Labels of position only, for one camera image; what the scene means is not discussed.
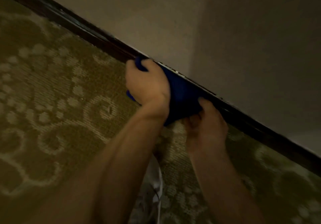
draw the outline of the green carpet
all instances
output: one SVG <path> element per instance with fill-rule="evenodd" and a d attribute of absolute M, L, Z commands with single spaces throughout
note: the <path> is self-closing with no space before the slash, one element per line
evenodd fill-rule
<path fill-rule="evenodd" d="M 22 223 L 138 105 L 123 63 L 12 0 L 0 0 L 0 39 L 0 220 Z M 163 223 L 215 223 L 185 139 L 176 122 L 155 149 Z M 320 177 L 231 126 L 227 149 L 268 223 L 321 223 Z"/>

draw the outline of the cleaning cloth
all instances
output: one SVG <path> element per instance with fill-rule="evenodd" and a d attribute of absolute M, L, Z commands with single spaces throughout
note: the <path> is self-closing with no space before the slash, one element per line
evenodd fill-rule
<path fill-rule="evenodd" d="M 142 65 L 140 57 L 135 59 L 136 67 L 144 72 L 148 70 Z M 170 101 L 170 113 L 164 126 L 171 124 L 172 122 L 181 118 L 190 117 L 191 115 L 199 113 L 202 108 L 198 103 L 199 97 L 208 99 L 208 93 L 194 85 L 193 83 L 180 77 L 175 72 L 160 66 L 164 71 L 171 87 L 171 101 Z M 129 91 L 126 92 L 133 101 L 134 97 Z"/>

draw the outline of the brown skirting board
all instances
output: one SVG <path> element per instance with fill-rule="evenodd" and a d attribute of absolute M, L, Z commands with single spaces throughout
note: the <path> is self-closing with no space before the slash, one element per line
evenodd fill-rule
<path fill-rule="evenodd" d="M 74 34 L 100 48 L 114 58 L 126 62 L 136 56 L 145 56 L 102 31 L 53 0 L 15 0 L 38 15 L 67 28 Z M 293 143 L 286 137 L 272 131 L 238 109 L 211 94 L 214 105 L 224 119 L 245 134 L 276 150 L 290 160 L 321 176 L 321 158 Z"/>

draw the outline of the wall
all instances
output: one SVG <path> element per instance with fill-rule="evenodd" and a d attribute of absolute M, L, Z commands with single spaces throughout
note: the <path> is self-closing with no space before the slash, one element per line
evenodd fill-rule
<path fill-rule="evenodd" d="M 320 0 L 55 0 L 321 156 Z"/>

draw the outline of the person's right arm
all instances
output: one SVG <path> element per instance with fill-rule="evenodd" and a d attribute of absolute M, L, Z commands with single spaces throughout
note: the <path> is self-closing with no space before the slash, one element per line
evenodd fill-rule
<path fill-rule="evenodd" d="M 261 224 L 264 217 L 233 167 L 226 149 L 228 127 L 210 101 L 185 119 L 187 152 L 211 212 L 221 224 Z"/>

